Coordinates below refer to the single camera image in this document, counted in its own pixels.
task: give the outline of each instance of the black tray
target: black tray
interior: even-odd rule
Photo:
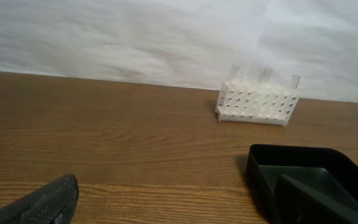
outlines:
[[[274,224],[358,224],[358,166],[328,148],[250,147],[246,182]]]

